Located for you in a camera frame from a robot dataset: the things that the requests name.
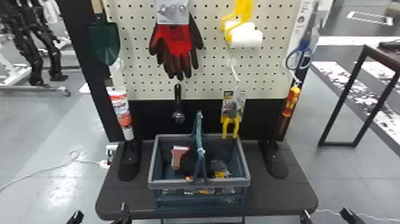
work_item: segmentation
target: basket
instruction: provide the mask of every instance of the basket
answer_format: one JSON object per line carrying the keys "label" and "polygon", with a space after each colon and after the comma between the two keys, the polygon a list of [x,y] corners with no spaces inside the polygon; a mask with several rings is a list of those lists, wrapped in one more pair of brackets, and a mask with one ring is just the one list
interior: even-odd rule
{"label": "basket", "polygon": [[[196,138],[194,135],[156,136],[148,176],[148,187],[154,192],[156,209],[241,207],[251,177],[239,137],[228,135],[222,139],[221,134],[201,135],[201,128],[195,133]],[[187,174],[172,169],[171,149],[174,145],[198,149],[192,180],[185,179]],[[205,153],[201,155],[200,149],[204,149]],[[229,177],[208,178],[204,175],[208,173],[206,164],[211,160],[223,161]]]}

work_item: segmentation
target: black table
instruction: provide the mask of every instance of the black table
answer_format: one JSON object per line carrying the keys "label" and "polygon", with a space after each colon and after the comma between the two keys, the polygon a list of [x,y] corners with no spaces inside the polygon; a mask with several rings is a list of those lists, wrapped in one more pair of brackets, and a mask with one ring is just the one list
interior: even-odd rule
{"label": "black table", "polygon": [[315,211],[318,198],[287,143],[280,144],[289,167],[289,176],[286,179],[275,179],[267,173],[257,141],[242,141],[242,145],[250,169],[251,185],[245,205],[241,209],[155,210],[153,193],[147,187],[153,142],[146,141],[143,145],[140,173],[129,182],[120,181],[117,175],[123,143],[119,145],[99,193],[96,212],[103,220],[118,219],[121,216],[122,202],[129,206],[132,219],[301,215],[304,210],[309,213]]}

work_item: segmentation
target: pegboard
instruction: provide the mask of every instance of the pegboard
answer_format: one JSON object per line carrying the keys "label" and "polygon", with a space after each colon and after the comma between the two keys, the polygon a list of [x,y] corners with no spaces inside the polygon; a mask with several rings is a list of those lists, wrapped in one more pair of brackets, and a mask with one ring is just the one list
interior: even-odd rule
{"label": "pegboard", "polygon": [[[177,79],[169,79],[155,56],[148,52],[149,38],[156,22],[155,2],[148,0],[104,0],[109,21],[118,24],[124,61],[123,79],[130,100],[173,99]],[[288,94],[292,76],[282,67],[300,0],[254,0],[251,22],[264,34],[259,48],[231,49],[220,30],[221,19],[235,10],[235,0],[190,0],[192,13],[204,40],[197,50],[200,68],[182,84],[183,99],[222,99],[233,89],[235,79],[226,66],[234,57],[235,67],[248,99],[282,99]]]}

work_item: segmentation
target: screwdriver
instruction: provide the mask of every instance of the screwdriver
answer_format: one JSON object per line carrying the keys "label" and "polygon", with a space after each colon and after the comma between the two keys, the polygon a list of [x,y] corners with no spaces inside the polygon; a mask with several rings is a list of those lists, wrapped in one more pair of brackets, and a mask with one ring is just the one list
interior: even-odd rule
{"label": "screwdriver", "polygon": [[293,114],[293,109],[295,108],[295,105],[297,101],[299,100],[299,95],[300,95],[301,89],[298,86],[293,86],[291,87],[289,94],[286,97],[286,106],[285,109],[282,112],[282,122],[280,124],[280,129],[279,129],[279,135],[283,134],[283,131],[285,130],[286,126],[288,125],[288,120]]}

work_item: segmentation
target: work glove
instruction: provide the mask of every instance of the work glove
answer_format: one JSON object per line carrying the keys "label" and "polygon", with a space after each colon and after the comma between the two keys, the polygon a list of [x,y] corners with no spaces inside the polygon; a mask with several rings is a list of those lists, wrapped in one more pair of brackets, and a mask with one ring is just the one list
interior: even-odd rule
{"label": "work glove", "polygon": [[204,43],[200,31],[189,14],[189,24],[169,25],[156,24],[150,39],[149,52],[157,55],[157,63],[164,65],[169,78],[177,76],[183,80],[192,76],[192,67],[199,68],[197,49],[202,49]]}

